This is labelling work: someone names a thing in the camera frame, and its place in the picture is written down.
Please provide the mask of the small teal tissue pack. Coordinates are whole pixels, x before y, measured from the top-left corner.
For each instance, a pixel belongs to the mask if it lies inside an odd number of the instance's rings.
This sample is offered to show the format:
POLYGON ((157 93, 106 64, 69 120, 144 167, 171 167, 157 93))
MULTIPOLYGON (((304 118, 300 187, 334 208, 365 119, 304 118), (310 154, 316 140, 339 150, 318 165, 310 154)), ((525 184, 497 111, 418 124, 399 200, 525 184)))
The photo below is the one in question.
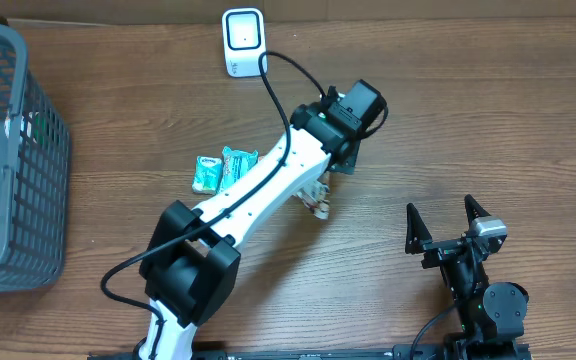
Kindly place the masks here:
POLYGON ((199 194, 215 195, 221 180, 222 169, 221 158, 198 156, 192 191, 199 194))

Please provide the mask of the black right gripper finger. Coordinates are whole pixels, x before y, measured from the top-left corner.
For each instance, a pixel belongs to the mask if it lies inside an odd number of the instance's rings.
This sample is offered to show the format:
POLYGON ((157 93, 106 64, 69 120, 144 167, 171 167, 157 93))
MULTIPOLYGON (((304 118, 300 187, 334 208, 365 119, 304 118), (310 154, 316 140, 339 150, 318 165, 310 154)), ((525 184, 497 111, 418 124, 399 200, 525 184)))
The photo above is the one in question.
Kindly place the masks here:
POLYGON ((469 223, 480 217, 488 217, 489 213, 474 199, 471 194, 464 197, 464 206, 469 223))
POLYGON ((405 252, 407 254, 423 253, 424 247, 432 243, 432 236, 413 203, 407 204, 406 217, 407 233, 405 252))

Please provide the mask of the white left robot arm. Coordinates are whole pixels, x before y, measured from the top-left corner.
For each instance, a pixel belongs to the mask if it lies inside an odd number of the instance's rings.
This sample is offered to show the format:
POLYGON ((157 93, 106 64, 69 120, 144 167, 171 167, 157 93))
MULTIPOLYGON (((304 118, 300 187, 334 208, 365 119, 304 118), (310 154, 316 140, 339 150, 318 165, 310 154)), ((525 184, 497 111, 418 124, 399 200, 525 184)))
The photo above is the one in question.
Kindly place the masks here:
POLYGON ((160 216, 139 273, 152 313, 138 359, 189 359, 197 329, 231 294, 241 249, 290 197, 343 164, 387 116, 383 96, 363 80, 282 118, 286 131, 240 180, 189 208, 173 202, 160 216))

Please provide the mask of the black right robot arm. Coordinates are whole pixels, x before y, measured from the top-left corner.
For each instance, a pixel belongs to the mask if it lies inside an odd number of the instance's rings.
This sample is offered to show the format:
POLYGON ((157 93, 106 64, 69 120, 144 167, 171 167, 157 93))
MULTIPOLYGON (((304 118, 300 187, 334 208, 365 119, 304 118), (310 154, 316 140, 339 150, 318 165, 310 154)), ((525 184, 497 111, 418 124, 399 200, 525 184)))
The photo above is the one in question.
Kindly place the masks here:
POLYGON ((517 342, 524 335, 527 290, 513 282, 491 283, 483 266, 501 249, 507 226, 470 194, 464 207, 469 228, 456 239, 435 242, 414 204, 406 206, 405 252, 421 254, 423 268, 440 270, 453 304, 419 330, 405 354, 410 359, 530 359, 529 347, 517 342), (420 342, 426 332, 453 311, 461 331, 423 350, 420 342))

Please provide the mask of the brown bread snack bag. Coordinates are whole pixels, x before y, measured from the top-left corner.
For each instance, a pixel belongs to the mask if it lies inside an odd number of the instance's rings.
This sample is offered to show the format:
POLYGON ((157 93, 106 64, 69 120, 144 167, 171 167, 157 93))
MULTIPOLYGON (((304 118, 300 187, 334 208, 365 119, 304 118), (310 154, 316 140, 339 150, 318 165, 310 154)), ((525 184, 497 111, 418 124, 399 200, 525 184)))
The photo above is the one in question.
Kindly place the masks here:
POLYGON ((330 174, 325 172, 318 179, 307 183, 295 193, 295 196, 303 202, 305 207, 321 220, 327 220, 329 217, 330 205, 327 199, 330 193, 329 180, 330 174))

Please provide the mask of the teal wet wipes pack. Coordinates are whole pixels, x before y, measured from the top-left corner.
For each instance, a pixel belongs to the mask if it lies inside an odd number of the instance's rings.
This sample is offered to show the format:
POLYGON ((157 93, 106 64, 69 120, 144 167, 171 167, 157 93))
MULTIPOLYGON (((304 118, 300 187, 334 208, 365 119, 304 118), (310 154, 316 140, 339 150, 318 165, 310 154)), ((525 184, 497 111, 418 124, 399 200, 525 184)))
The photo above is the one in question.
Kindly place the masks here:
POLYGON ((222 193, 228 190, 246 175, 257 164, 258 156, 257 151, 249 153, 225 146, 222 150, 223 167, 218 192, 222 193))

